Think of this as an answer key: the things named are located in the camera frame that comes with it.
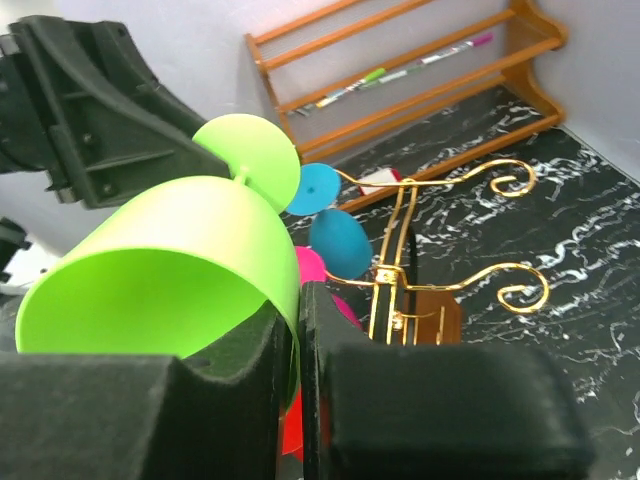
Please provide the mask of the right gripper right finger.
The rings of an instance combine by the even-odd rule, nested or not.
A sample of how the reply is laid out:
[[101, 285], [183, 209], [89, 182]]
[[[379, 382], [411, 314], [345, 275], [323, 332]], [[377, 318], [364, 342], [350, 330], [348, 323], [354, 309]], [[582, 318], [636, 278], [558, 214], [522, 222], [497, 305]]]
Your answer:
[[544, 351], [384, 345], [302, 287], [308, 479], [585, 479], [596, 460], [572, 386]]

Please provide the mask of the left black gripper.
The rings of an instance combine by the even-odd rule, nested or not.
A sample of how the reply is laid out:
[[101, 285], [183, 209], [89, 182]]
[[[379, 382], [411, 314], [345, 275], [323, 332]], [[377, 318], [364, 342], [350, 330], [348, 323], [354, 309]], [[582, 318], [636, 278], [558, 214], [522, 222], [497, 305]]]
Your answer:
[[[62, 203], [115, 207], [173, 179], [227, 178], [229, 166], [193, 141], [204, 119], [149, 68], [127, 27], [47, 15], [1, 36], [1, 172], [44, 172]], [[1, 294], [8, 267], [32, 243], [1, 218]]]

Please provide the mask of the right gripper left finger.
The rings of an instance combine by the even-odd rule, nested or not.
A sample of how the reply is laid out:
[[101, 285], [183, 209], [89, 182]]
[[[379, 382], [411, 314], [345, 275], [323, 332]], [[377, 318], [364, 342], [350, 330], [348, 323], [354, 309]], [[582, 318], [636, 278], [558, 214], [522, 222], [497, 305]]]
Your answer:
[[193, 358], [20, 355], [1, 308], [5, 479], [272, 479], [292, 337], [271, 305]]

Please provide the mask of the green wine glass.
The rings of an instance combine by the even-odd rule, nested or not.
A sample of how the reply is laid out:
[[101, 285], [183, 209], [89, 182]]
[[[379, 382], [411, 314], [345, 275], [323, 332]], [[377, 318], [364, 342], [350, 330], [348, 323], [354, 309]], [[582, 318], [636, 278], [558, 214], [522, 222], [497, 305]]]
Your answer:
[[296, 330], [300, 274], [281, 220], [301, 177], [293, 143], [243, 113], [193, 140], [229, 176], [166, 181], [107, 218], [29, 288], [20, 353], [171, 355], [211, 375], [213, 344], [261, 307]]

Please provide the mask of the blue wine glass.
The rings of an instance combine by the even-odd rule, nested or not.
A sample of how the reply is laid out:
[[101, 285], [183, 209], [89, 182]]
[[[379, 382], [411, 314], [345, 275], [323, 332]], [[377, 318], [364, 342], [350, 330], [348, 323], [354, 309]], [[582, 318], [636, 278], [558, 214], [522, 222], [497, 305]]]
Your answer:
[[328, 272], [346, 280], [362, 277], [370, 268], [373, 248], [361, 224], [334, 207], [341, 191], [340, 174], [323, 163], [303, 165], [296, 194], [286, 208], [295, 216], [312, 216], [308, 243]]

